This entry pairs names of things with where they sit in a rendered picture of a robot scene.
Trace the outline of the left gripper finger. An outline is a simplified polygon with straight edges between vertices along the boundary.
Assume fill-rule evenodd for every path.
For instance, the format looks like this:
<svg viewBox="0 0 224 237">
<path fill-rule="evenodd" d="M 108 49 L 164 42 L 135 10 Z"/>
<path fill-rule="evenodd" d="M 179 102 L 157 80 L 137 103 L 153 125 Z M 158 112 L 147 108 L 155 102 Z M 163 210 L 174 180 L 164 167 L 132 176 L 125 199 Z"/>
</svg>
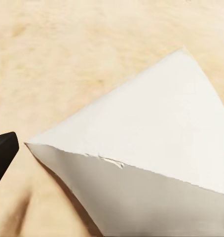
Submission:
<svg viewBox="0 0 224 237">
<path fill-rule="evenodd" d="M 19 151 L 16 132 L 0 135 L 0 180 Z"/>
</svg>

